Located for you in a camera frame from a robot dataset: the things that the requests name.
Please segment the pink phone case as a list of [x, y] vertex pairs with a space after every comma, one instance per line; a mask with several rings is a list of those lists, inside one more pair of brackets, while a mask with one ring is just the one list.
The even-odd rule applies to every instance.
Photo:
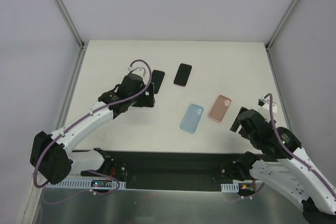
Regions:
[[230, 98], [220, 94], [208, 112], [208, 118], [221, 123], [231, 103], [232, 100]]

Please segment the black smartphone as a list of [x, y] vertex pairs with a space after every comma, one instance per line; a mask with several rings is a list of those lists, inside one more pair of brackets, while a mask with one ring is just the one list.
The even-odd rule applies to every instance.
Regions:
[[161, 70], [153, 70], [151, 81], [154, 85], [154, 94], [158, 94], [164, 77], [165, 77], [165, 72]]
[[177, 86], [185, 87], [192, 71], [192, 66], [181, 63], [175, 75], [173, 83]]

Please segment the light blue phone case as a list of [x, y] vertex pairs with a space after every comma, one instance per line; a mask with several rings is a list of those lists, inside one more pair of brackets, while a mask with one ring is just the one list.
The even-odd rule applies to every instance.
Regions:
[[194, 134], [202, 117], [203, 111], [203, 107], [196, 104], [190, 104], [180, 124], [180, 129]]

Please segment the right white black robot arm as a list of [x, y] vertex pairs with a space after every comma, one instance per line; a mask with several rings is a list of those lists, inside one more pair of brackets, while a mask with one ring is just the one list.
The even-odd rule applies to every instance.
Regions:
[[262, 114], [242, 107], [230, 130], [274, 158], [286, 172], [246, 152], [223, 169], [235, 180], [259, 180], [301, 210], [308, 223], [335, 223], [335, 186], [320, 174], [300, 141], [285, 127], [274, 128]]

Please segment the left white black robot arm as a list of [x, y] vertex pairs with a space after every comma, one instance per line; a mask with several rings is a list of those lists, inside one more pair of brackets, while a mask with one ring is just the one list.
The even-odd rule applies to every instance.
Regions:
[[42, 174], [49, 183], [57, 184], [70, 174], [90, 175], [93, 170], [106, 176], [112, 158], [102, 149], [75, 152], [76, 146], [99, 127], [126, 112], [129, 107], [154, 107], [154, 84], [144, 83], [138, 74], [127, 74], [114, 89], [103, 93], [79, 119], [52, 133], [39, 132], [33, 142], [30, 163], [34, 178]]

